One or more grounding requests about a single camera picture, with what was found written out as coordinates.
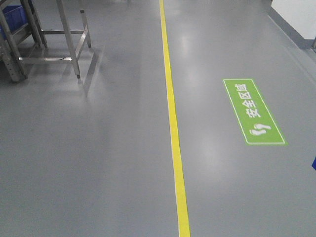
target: yellow line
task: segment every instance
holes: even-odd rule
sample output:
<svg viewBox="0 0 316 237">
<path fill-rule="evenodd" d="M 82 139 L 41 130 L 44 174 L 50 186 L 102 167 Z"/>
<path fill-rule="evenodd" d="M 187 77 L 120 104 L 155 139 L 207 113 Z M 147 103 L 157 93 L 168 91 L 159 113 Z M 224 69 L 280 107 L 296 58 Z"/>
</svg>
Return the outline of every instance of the yellow line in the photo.
<svg viewBox="0 0 316 237">
<path fill-rule="evenodd" d="M 160 0 L 160 16 L 161 16 L 164 66 L 165 66 L 165 73 L 166 73 L 166 85 L 167 85 L 168 106 L 169 106 L 169 121 L 170 121 L 170 132 L 171 132 L 174 180 L 175 180 L 175 188 L 176 188 L 179 237 L 190 237 L 191 234 L 190 234 L 188 206 L 187 206 L 186 191 L 185 191 L 185 186 L 184 186 L 177 112 L 176 112 L 176 104 L 175 104 L 174 93 L 173 93 L 173 82 L 172 82 L 172 74 L 171 74 L 168 36 L 167 36 L 166 18 L 165 18 L 165 13 L 164 13 L 163 0 Z"/>
</svg>

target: footprint icon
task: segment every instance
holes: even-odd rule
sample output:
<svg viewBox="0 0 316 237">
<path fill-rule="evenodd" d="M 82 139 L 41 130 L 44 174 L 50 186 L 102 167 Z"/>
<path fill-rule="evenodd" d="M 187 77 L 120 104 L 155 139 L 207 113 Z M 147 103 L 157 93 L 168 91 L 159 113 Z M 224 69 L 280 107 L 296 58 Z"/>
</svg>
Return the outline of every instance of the footprint icon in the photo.
<svg viewBox="0 0 316 237">
<path fill-rule="evenodd" d="M 260 123 L 257 123 L 254 125 L 255 129 L 261 130 L 261 129 L 267 129 L 267 130 L 271 130 L 271 127 L 268 125 L 263 125 Z"/>
<path fill-rule="evenodd" d="M 267 131 L 266 130 L 264 130 L 264 129 L 262 129 L 262 130 L 249 130 L 249 132 L 252 134 L 252 135 L 254 135 L 254 136 L 260 136 L 260 135 L 262 135 L 262 134 L 266 134 L 267 133 Z"/>
</svg>

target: metal shelf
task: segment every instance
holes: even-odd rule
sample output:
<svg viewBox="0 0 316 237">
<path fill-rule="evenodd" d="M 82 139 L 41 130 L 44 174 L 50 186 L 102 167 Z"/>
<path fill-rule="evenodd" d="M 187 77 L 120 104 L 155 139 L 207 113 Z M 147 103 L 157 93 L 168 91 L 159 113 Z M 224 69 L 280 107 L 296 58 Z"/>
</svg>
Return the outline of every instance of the metal shelf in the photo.
<svg viewBox="0 0 316 237">
<path fill-rule="evenodd" d="M 1 9 L 5 8 L 12 1 L 13 0 L 0 0 L 0 8 Z M 72 63 L 75 74 L 77 75 L 77 78 L 80 79 L 80 69 L 79 69 L 78 60 L 80 58 L 80 55 L 85 43 L 87 43 L 88 47 L 91 48 L 89 27 L 88 27 L 87 18 L 85 15 L 84 7 L 83 7 L 83 1 L 78 0 L 81 19 L 83 23 L 83 30 L 75 30 L 75 31 L 71 31 L 69 28 L 69 24 L 67 21 L 67 17 L 66 17 L 64 5 L 63 5 L 63 0 L 56 0 L 59 14 L 60 14 L 60 19 L 63 25 L 63 30 L 50 30 L 50 31 L 45 31 L 42 29 L 40 20 L 38 18 L 37 10 L 34 4 L 30 0 L 20 0 L 20 2 L 23 5 L 23 8 L 26 12 L 29 24 L 22 26 L 20 29 L 18 29 L 15 32 L 11 32 L 9 30 L 9 26 L 7 25 L 5 16 L 2 10 L 0 11 L 0 23 L 7 37 L 7 40 L 4 41 L 2 36 L 0 36 L 0 55 L 2 55 L 3 59 L 6 60 L 6 62 L 9 62 L 11 64 L 9 66 L 7 66 L 6 64 L 8 70 L 10 71 L 15 70 L 16 75 L 22 75 L 23 78 L 26 78 L 27 74 L 24 68 L 25 64 Z M 73 34 L 81 35 L 81 38 L 76 48 L 74 46 L 73 39 L 72 39 Z M 45 57 L 45 58 L 21 57 L 17 45 L 30 35 L 33 36 L 33 39 L 35 42 L 34 48 L 35 47 L 42 48 L 42 46 L 47 47 L 47 41 L 46 41 L 45 35 L 65 35 L 69 55 L 61 56 L 61 57 L 53 57 L 53 58 L 52 57 Z M 13 77 L 12 74 L 11 74 L 11 77 L 13 81 L 21 80 L 21 77 L 17 77 L 17 76 Z"/>
</svg>

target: safety zone sign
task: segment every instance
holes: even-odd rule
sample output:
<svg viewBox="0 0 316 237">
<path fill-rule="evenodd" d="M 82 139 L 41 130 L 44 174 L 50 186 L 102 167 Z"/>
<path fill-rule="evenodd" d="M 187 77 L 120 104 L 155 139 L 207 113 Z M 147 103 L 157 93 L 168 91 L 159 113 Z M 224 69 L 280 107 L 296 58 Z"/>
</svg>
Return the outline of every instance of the safety zone sign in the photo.
<svg viewBox="0 0 316 237">
<path fill-rule="evenodd" d="M 287 145 L 253 79 L 224 79 L 238 122 L 249 145 Z"/>
</svg>

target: blue crate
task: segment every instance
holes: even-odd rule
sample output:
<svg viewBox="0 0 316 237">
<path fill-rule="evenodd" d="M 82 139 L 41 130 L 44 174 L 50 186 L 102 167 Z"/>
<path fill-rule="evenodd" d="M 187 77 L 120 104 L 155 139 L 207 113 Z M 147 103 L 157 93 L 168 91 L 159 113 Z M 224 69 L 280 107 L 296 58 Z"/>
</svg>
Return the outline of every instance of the blue crate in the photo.
<svg viewBox="0 0 316 237">
<path fill-rule="evenodd" d="M 314 160 L 314 163 L 313 163 L 312 167 L 313 167 L 314 169 L 316 169 L 316 159 Z"/>
<path fill-rule="evenodd" d="M 3 13 L 5 15 L 5 19 L 9 25 L 10 30 L 13 32 L 19 29 L 24 24 L 28 23 L 26 13 L 21 5 L 10 5 L 7 6 Z M 6 36 L 0 26 L 0 33 L 3 38 L 6 39 Z"/>
</svg>

